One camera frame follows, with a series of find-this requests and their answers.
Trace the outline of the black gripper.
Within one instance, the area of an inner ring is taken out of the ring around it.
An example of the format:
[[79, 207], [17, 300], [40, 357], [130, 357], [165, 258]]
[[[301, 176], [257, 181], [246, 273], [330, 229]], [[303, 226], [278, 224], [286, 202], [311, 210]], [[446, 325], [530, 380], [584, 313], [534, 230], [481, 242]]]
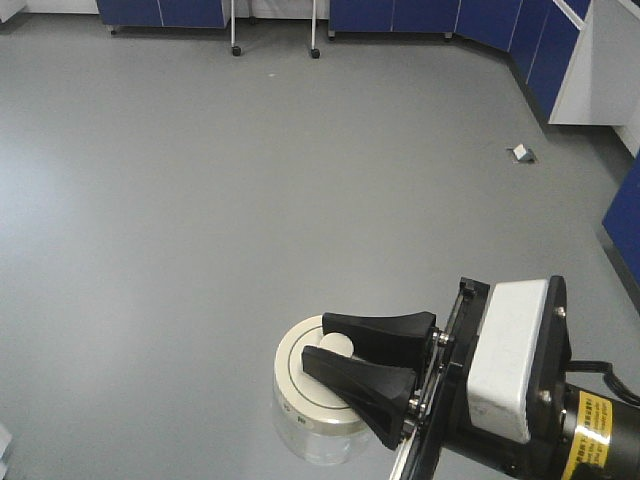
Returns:
[[307, 345], [301, 354], [303, 371], [342, 399], [387, 448], [399, 445], [409, 407], [410, 434], [399, 446], [393, 479], [433, 478], [444, 449], [513, 479], [560, 479], [571, 440], [564, 432], [571, 347], [566, 282], [557, 275], [546, 280], [549, 288], [527, 391], [531, 439], [524, 445], [474, 427], [469, 416], [467, 377], [495, 286], [461, 279], [419, 397], [410, 407], [417, 381], [413, 370], [423, 369], [431, 350], [428, 343], [436, 325], [431, 312], [387, 317], [325, 312], [323, 333], [347, 336], [355, 356], [368, 362]]

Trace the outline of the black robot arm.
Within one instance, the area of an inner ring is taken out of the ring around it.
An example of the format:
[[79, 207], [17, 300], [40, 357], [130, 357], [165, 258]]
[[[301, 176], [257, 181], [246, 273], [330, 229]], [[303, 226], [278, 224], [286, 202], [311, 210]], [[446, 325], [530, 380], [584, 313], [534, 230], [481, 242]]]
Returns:
[[576, 360], [563, 277], [464, 278], [432, 313], [325, 313], [352, 356], [307, 346], [302, 367], [396, 452], [395, 479], [430, 479], [443, 450], [514, 479], [635, 479], [639, 398], [605, 361]]

